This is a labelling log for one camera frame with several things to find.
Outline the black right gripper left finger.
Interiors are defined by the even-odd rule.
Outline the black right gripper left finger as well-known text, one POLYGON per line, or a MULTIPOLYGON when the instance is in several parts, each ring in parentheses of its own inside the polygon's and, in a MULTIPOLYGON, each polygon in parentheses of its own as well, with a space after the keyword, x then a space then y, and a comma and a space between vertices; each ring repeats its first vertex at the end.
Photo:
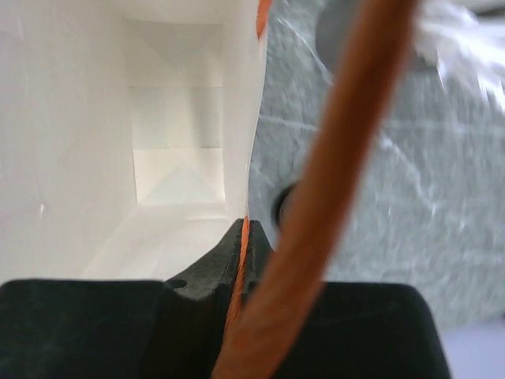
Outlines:
POLYGON ((166 281, 177 295, 194 301, 213 296, 221 284, 234 285, 242 245, 243 219, 237 219, 219 242, 181 273, 166 281))

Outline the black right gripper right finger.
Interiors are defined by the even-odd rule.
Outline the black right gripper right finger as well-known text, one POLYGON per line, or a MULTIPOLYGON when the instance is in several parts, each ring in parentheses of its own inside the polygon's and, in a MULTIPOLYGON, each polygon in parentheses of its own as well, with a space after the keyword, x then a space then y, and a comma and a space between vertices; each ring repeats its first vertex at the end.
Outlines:
POLYGON ((267 259, 271 255, 271 245, 260 221, 249 223, 249 240, 245 260, 245 280, 242 303, 246 304, 256 285, 262 280, 267 259))

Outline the brown paper takeout bag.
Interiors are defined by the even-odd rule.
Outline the brown paper takeout bag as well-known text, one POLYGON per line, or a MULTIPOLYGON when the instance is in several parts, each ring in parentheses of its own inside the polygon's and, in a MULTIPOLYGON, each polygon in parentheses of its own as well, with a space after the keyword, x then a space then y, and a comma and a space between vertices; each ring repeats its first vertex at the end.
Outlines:
POLYGON ((1 4, 1 375, 363 377, 307 315, 410 44, 364 1, 295 213, 242 303, 269 1, 1 4), (243 219, 234 285, 166 281, 243 219))

